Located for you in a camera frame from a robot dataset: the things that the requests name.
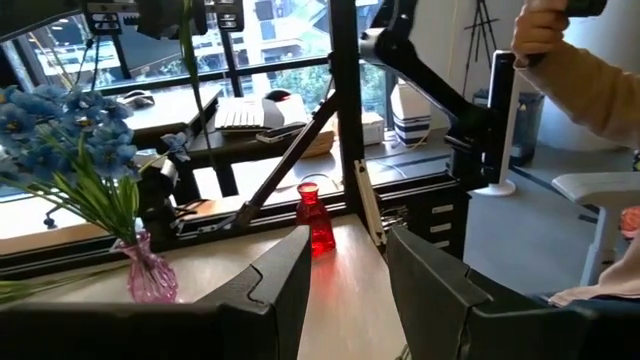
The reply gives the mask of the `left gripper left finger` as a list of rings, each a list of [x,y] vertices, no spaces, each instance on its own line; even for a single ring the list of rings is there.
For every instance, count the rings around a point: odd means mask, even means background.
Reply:
[[[311,230],[298,226],[200,299],[214,307],[206,360],[296,360],[311,280]]]

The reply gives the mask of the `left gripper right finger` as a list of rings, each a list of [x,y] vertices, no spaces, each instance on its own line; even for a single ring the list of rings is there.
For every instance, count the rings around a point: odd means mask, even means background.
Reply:
[[[542,307],[402,227],[389,275],[414,360],[549,360]]]

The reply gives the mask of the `red glass vase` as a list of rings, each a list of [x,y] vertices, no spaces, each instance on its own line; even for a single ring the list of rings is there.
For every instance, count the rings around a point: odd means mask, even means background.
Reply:
[[[318,257],[336,248],[331,218],[319,198],[319,187],[314,182],[298,185],[300,202],[296,209],[296,224],[308,225],[311,232],[312,256]]]

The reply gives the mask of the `large blue flower bunch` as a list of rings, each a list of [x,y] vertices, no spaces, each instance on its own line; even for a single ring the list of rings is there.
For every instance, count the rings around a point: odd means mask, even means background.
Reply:
[[[128,108],[95,89],[0,88],[0,184],[21,189],[136,246],[146,165]]]

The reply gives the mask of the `person's forearm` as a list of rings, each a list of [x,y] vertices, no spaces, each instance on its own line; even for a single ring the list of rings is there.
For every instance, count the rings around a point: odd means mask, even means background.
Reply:
[[[640,75],[566,42],[533,66],[516,61],[515,69],[574,124],[640,149]]]

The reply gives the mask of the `purple glass vase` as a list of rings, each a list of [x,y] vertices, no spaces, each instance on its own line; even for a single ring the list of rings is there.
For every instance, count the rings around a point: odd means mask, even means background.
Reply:
[[[178,281],[173,268],[151,250],[151,235],[146,230],[138,232],[136,240],[129,245],[118,239],[111,248],[130,259],[127,289],[131,298],[136,303],[174,303]]]

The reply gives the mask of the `black drawer cabinet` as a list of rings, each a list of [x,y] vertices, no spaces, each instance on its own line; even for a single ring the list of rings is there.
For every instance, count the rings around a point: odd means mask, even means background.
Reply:
[[[454,187],[427,191],[379,193],[383,217],[397,216],[400,223],[422,239],[441,244],[444,251],[462,260],[471,196]]]

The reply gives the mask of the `grey computer mouse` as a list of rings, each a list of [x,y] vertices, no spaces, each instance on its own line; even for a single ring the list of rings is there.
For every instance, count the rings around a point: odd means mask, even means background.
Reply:
[[[132,109],[143,109],[155,105],[154,96],[146,90],[132,90],[118,101]]]

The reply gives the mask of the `black office desk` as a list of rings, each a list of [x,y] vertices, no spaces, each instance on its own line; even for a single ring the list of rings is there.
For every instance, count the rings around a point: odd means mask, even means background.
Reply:
[[[293,143],[287,137],[276,143],[263,143],[256,138],[257,133],[222,133],[214,128],[214,116],[219,102],[224,99],[222,88],[214,86],[204,90],[204,107],[208,116],[206,130],[188,141],[191,168],[213,167],[219,187],[224,197],[238,194],[236,179],[232,170],[234,163],[259,161],[282,156]],[[138,149],[157,148],[163,144],[160,136],[171,131],[190,126],[196,129],[194,118],[198,115],[194,97],[187,90],[156,94],[155,105],[139,109],[126,119],[134,130],[134,144]],[[307,124],[312,115],[305,111],[298,94],[287,100],[275,102],[284,115],[284,125]]]

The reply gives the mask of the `pale wooden sticks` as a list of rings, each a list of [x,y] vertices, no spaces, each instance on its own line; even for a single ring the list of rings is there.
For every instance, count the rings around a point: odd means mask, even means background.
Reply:
[[[381,213],[378,207],[376,193],[370,181],[366,162],[363,159],[356,160],[354,162],[354,171],[363,203],[369,235],[376,246],[385,245],[387,239],[383,230]]]

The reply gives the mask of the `white keyboard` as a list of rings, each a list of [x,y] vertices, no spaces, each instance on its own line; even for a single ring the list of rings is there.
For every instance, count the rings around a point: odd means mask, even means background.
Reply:
[[[284,125],[284,115],[265,98],[224,98],[214,116],[214,128],[222,133],[260,133]]]

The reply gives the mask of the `small white box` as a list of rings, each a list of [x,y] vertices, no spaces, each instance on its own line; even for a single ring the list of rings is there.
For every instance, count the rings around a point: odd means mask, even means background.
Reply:
[[[362,114],[363,144],[365,146],[380,144],[384,141],[385,121],[375,112]]]

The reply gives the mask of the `white navy striped box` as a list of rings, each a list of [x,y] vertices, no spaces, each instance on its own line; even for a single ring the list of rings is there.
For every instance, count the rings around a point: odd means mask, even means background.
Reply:
[[[431,105],[418,91],[399,81],[391,93],[394,131],[407,147],[424,143],[431,131]]]

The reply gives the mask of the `person's leg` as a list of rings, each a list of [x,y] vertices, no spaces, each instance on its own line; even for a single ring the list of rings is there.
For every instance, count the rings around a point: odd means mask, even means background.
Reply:
[[[549,298],[548,303],[566,306],[572,301],[599,296],[640,299],[640,238],[634,239],[624,256],[600,275],[596,285],[558,292]]]

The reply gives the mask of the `white computer monitor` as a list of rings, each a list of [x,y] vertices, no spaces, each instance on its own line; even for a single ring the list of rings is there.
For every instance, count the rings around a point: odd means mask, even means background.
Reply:
[[[489,184],[474,191],[481,196],[505,197],[516,191],[515,184],[507,178],[519,99],[519,76],[514,62],[515,56],[511,51],[496,50],[493,54],[488,107],[497,114],[497,139],[484,159],[491,156],[497,164]]]

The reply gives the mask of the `grey trash can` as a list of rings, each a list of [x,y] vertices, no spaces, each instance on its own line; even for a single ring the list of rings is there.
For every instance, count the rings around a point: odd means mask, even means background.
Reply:
[[[544,96],[538,92],[521,92],[516,108],[510,152],[510,166],[522,167],[534,157]]]

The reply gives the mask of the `pink round object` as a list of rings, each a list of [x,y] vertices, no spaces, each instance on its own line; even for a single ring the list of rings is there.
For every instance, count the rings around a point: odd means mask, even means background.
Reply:
[[[625,239],[634,239],[640,231],[640,206],[626,208],[621,213],[620,231]]]

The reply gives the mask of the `black tripod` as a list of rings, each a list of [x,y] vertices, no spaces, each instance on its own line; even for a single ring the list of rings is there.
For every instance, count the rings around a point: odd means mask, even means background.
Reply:
[[[492,66],[493,53],[497,49],[497,42],[493,30],[493,23],[498,21],[498,18],[493,18],[490,15],[488,4],[486,0],[474,0],[475,10],[473,23],[470,26],[466,26],[465,30],[470,30],[470,40],[465,62],[465,73],[463,78],[462,95],[466,95],[471,60],[475,62],[479,60],[480,50],[485,50],[487,58],[488,68]]]

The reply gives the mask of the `person's hand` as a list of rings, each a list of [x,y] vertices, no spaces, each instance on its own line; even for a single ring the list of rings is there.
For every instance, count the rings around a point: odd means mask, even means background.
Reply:
[[[521,66],[532,55],[545,54],[563,42],[569,26],[568,0],[525,0],[514,25],[511,49]]]

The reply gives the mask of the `black aluminium frame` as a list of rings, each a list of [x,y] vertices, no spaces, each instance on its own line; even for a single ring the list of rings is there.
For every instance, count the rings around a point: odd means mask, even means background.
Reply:
[[[412,31],[415,8],[419,0],[383,0],[378,9],[371,29],[361,35],[361,39],[373,40],[374,31],[382,32],[382,42],[390,45],[393,40],[400,47],[410,49],[407,37]],[[66,15],[82,11],[81,0],[0,0],[0,41],[13,39],[30,30],[49,24]],[[389,49],[381,45],[375,46],[369,61],[405,78],[411,86],[421,91],[433,105],[453,116],[462,108],[464,99],[426,65],[408,58],[401,59],[393,55]],[[303,131],[294,138],[293,143],[283,154],[283,158],[275,170],[264,181],[253,197],[245,202],[239,210],[219,224],[220,227],[231,226],[242,228],[249,225],[260,212],[267,198],[274,192],[286,172],[292,169],[303,152],[320,133],[329,118],[337,115],[343,119],[345,115],[353,115],[355,107],[347,102],[355,97],[347,93],[347,87],[355,83],[355,78],[346,74],[346,67],[341,65],[336,55],[329,57],[332,70],[338,72],[337,89],[326,96],[316,108],[314,115]]]

